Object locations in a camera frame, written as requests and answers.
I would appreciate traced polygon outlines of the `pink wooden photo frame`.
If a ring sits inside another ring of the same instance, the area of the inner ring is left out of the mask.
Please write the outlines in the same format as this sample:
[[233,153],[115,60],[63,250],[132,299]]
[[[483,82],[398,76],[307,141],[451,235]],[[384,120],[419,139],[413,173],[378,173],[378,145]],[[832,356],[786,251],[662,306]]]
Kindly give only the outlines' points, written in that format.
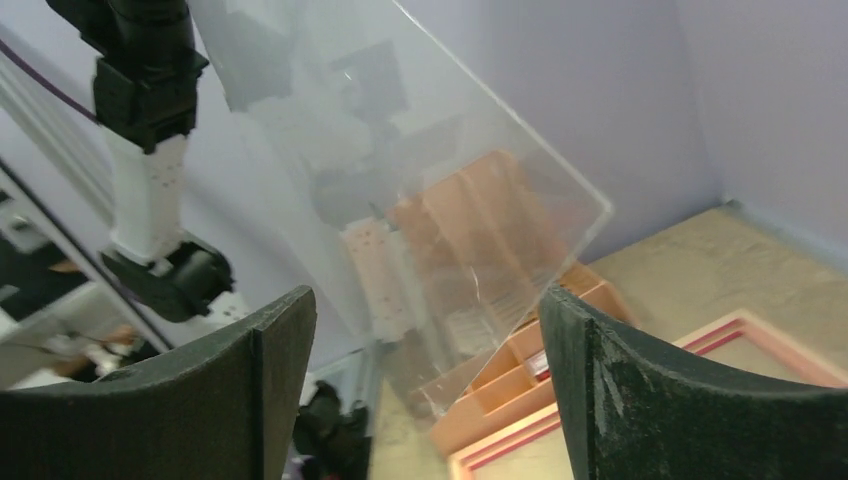
[[564,430],[575,479],[843,479],[847,380],[739,315],[673,345],[594,309],[542,323],[557,402],[450,457],[454,479]]

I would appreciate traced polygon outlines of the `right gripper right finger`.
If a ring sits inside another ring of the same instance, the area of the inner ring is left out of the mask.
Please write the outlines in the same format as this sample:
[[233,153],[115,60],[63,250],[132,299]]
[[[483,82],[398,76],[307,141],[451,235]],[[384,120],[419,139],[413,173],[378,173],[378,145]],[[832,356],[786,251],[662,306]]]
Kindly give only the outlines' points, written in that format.
[[578,479],[843,479],[847,393],[746,372],[560,287],[539,319]]

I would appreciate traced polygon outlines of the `clear acrylic glass sheet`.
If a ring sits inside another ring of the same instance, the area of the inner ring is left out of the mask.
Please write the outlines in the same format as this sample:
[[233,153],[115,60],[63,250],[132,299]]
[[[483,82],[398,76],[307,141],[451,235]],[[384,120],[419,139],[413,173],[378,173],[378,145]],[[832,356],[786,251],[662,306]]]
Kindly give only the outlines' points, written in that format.
[[432,425],[612,213],[396,1],[194,1],[283,244]]

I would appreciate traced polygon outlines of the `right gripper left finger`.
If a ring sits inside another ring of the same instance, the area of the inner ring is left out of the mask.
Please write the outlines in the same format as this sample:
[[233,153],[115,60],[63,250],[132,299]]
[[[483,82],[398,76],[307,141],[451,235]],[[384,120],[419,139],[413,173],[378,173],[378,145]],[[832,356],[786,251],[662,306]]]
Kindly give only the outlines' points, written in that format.
[[97,382],[1,395],[5,479],[279,479],[316,327],[299,286]]

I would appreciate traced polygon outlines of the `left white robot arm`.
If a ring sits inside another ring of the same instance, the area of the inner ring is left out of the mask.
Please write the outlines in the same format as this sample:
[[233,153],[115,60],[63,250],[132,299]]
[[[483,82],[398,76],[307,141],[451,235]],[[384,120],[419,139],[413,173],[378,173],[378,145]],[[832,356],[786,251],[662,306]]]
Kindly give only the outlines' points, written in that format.
[[111,245],[104,266],[160,317],[211,314],[232,268],[181,225],[184,156],[208,60],[185,1],[51,1],[99,56],[94,115],[113,155]]

